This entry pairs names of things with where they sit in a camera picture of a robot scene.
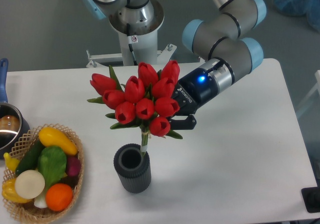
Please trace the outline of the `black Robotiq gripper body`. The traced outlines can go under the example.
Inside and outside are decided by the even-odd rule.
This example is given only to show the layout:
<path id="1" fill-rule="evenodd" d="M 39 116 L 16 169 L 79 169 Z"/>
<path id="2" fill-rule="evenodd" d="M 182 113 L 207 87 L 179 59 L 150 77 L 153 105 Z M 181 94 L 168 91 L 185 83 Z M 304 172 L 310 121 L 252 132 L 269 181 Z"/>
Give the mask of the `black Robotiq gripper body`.
<path id="1" fill-rule="evenodd" d="M 218 94 L 216 81 L 202 68 L 197 68 L 178 80 L 172 99 L 178 102 L 176 116 L 195 114 L 204 104 Z"/>

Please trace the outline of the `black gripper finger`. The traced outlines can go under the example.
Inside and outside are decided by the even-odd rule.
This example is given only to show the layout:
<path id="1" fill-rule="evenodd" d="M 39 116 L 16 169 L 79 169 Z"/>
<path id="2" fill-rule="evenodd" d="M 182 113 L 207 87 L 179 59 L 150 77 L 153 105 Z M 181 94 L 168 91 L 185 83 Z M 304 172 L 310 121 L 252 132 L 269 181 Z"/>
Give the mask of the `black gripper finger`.
<path id="1" fill-rule="evenodd" d="M 185 119 L 169 119 L 172 130 L 193 130 L 197 124 L 194 115 L 188 115 Z"/>

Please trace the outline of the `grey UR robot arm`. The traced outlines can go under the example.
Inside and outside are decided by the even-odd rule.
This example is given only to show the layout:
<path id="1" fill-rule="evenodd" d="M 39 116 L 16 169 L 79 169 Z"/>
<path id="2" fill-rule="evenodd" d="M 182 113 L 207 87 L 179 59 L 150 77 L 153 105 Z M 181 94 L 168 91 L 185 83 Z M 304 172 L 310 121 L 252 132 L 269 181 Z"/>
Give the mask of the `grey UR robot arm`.
<path id="1" fill-rule="evenodd" d="M 266 16 L 263 0 L 213 0 L 220 15 L 212 22 L 192 20 L 183 30 L 182 42 L 204 63 L 178 81 L 173 98 L 178 115 L 170 120 L 175 130 L 191 130 L 195 112 L 218 94 L 251 73 L 263 61 L 260 44 L 245 34 Z M 156 64 L 158 29 L 164 11 L 157 0 L 83 0 L 97 18 L 108 18 L 118 33 L 125 66 L 139 62 Z"/>

